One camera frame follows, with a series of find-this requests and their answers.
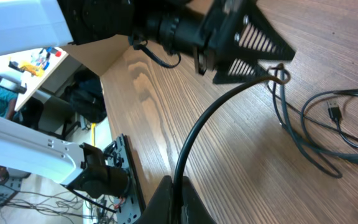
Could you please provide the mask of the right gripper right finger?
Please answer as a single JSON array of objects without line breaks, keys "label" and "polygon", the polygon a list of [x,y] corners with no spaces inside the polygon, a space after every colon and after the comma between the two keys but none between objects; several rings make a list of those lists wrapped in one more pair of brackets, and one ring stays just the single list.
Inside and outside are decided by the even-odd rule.
[{"label": "right gripper right finger", "polygon": [[182,183],[182,202],[181,224],[216,224],[186,176]]}]

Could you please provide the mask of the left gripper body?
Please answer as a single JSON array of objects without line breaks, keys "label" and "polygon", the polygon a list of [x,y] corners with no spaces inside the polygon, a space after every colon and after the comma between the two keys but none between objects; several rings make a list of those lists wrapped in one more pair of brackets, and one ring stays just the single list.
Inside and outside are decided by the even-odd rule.
[{"label": "left gripper body", "polygon": [[250,1],[213,1],[193,39],[198,74],[248,57],[239,44],[249,9]]}]

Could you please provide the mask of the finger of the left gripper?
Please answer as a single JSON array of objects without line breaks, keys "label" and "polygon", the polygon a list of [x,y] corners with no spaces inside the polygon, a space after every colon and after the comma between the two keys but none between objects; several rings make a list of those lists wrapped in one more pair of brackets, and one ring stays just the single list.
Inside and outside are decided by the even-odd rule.
[{"label": "finger of the left gripper", "polygon": [[216,66],[214,84],[246,83],[258,77],[268,76],[269,73],[256,60],[235,59]]},{"label": "finger of the left gripper", "polygon": [[295,50],[273,28],[255,1],[242,1],[237,12],[242,30],[235,33],[234,41],[240,49],[261,60],[293,60]]}]

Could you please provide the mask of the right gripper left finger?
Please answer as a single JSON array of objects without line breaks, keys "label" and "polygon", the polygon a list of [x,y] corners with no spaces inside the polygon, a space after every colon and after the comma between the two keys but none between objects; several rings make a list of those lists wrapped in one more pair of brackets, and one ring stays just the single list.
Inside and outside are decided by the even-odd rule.
[{"label": "right gripper left finger", "polygon": [[161,179],[149,204],[134,224],[169,224],[172,190],[172,178],[166,175]]}]

